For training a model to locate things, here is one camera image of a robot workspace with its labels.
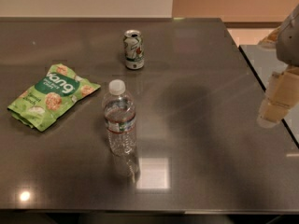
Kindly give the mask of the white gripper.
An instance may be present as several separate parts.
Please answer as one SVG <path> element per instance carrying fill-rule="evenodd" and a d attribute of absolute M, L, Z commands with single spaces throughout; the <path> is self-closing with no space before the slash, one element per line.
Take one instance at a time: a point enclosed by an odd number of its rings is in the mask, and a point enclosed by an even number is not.
<path fill-rule="evenodd" d="M 279 124 L 299 103 L 299 5 L 281 23 L 276 43 L 277 58 L 288 64 L 268 80 L 257 122 L 263 128 Z"/>

